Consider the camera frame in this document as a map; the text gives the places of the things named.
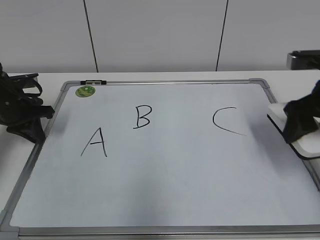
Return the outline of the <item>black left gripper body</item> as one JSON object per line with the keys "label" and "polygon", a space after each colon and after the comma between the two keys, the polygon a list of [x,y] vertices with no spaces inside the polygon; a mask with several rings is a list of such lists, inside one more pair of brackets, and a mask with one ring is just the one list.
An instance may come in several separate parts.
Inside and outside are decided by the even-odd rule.
{"label": "black left gripper body", "polygon": [[0,123],[16,125],[32,119],[51,119],[55,113],[52,106],[43,105],[40,98],[43,89],[39,83],[32,88],[20,88],[0,68]]}

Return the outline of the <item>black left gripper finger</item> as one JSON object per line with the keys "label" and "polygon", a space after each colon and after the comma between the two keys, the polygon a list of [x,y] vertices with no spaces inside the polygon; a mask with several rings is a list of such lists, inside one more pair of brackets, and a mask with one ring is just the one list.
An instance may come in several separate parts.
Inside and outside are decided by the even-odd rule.
{"label": "black left gripper finger", "polygon": [[26,140],[37,144],[45,141],[46,136],[42,128],[41,120],[39,118],[27,120],[19,124],[10,125],[6,131],[11,134],[18,135]]}

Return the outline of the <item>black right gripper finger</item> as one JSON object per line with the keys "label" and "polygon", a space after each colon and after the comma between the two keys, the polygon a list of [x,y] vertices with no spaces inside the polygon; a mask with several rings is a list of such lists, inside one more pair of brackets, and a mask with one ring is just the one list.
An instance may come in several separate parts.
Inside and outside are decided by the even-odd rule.
{"label": "black right gripper finger", "polygon": [[305,96],[288,102],[283,111],[287,117],[283,129],[283,138],[291,144],[301,137],[319,129],[315,117],[319,117],[319,100],[314,96]]}

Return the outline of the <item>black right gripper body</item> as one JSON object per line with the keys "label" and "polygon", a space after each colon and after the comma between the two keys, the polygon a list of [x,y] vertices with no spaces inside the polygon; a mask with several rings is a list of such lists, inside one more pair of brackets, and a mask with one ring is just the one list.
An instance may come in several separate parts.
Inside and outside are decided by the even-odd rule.
{"label": "black right gripper body", "polygon": [[320,80],[318,80],[310,93],[310,98],[312,100],[320,99]]}

